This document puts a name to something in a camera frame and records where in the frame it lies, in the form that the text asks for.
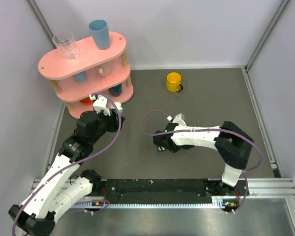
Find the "teal pill organizer box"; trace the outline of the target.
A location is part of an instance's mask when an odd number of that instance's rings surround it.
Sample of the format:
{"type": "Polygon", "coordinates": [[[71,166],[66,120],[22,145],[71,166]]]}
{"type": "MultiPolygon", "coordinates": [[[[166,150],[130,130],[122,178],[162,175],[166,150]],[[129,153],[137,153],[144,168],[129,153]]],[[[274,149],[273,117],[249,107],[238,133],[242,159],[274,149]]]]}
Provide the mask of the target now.
{"type": "Polygon", "coordinates": [[[165,148],[165,147],[163,147],[163,146],[159,146],[159,145],[157,145],[157,151],[158,152],[164,152],[164,151],[167,151],[168,149],[167,148],[165,148]]]}

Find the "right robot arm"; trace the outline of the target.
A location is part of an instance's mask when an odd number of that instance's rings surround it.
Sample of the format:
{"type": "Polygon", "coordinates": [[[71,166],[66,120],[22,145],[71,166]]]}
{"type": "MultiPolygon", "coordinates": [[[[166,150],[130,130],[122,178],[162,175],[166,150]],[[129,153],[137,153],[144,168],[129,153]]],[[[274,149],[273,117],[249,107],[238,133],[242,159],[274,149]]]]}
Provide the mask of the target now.
{"type": "Polygon", "coordinates": [[[239,176],[246,169],[254,140],[231,121],[208,128],[170,122],[164,131],[155,132],[153,143],[173,153],[193,147],[218,151],[225,162],[219,187],[224,194],[230,195],[237,190],[239,176]]]}

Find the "white pill bottle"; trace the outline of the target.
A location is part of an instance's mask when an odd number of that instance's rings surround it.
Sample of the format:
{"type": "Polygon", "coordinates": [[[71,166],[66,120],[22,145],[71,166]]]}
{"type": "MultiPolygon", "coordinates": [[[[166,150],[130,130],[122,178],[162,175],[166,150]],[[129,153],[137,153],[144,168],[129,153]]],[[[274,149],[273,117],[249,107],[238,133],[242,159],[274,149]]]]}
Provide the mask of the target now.
{"type": "Polygon", "coordinates": [[[118,110],[119,113],[122,114],[122,112],[123,112],[122,103],[115,102],[114,105],[116,106],[116,110],[118,110]]]}

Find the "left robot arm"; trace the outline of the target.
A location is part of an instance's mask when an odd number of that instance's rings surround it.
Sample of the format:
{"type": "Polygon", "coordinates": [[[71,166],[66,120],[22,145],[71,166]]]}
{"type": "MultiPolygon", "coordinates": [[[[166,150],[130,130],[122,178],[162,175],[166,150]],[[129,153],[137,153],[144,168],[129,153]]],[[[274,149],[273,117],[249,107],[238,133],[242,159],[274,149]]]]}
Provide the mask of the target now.
{"type": "Polygon", "coordinates": [[[20,228],[29,236],[48,236],[61,217],[82,197],[101,191],[101,177],[92,170],[83,171],[66,190],[61,191],[61,188],[85,161],[94,157],[91,154],[93,146],[105,133],[120,133],[124,120],[122,108],[101,108],[81,114],[74,133],[63,142],[34,191],[22,203],[9,209],[13,235],[16,228],[20,228]]]}

